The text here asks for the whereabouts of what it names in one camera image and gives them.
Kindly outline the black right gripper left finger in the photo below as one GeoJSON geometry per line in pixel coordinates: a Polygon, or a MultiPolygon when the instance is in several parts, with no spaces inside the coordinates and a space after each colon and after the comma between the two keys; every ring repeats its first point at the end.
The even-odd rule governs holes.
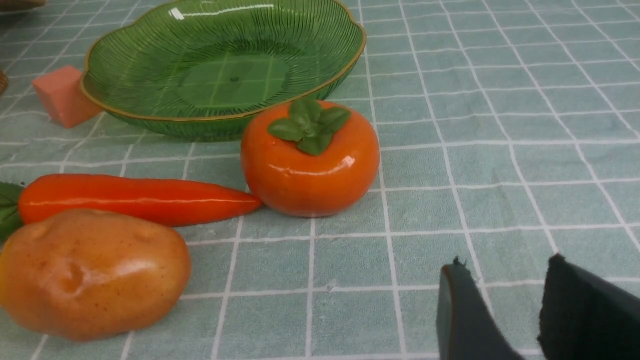
{"type": "Polygon", "coordinates": [[[436,314],[441,360],[521,360],[494,322],[466,264],[457,256],[439,272],[436,314]]]}

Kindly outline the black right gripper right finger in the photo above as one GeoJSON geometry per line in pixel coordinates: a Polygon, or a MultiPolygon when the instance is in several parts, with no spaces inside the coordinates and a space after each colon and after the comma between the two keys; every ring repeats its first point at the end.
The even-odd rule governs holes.
{"type": "Polygon", "coordinates": [[[548,260],[537,341],[547,360],[637,360],[640,300],[555,254],[548,260]]]}

